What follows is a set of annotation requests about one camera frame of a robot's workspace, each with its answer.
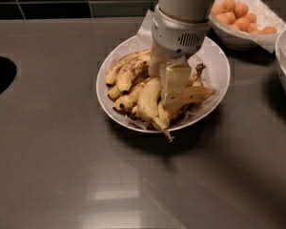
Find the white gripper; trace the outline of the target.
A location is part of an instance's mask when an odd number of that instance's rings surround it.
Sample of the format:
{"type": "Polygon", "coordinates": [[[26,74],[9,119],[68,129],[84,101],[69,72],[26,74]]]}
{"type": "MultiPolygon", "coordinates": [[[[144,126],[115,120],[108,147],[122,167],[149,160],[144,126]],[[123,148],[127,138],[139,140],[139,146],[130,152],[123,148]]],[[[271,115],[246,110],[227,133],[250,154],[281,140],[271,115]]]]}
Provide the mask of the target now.
{"type": "Polygon", "coordinates": [[[193,23],[167,15],[156,6],[153,14],[150,76],[160,76],[161,102],[164,106],[176,103],[186,88],[192,68],[172,58],[191,57],[202,47],[209,30],[209,20],[193,23]]]}

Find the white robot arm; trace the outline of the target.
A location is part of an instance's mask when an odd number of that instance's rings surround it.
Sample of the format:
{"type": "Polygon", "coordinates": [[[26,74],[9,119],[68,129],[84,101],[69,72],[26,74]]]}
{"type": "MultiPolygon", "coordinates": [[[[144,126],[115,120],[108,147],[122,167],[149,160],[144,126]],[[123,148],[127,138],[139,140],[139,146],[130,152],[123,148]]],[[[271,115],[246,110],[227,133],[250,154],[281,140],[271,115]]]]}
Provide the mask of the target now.
{"type": "Polygon", "coordinates": [[[176,103],[190,76],[188,59],[202,47],[215,0],[158,0],[153,12],[150,73],[159,75],[161,101],[176,103]]]}

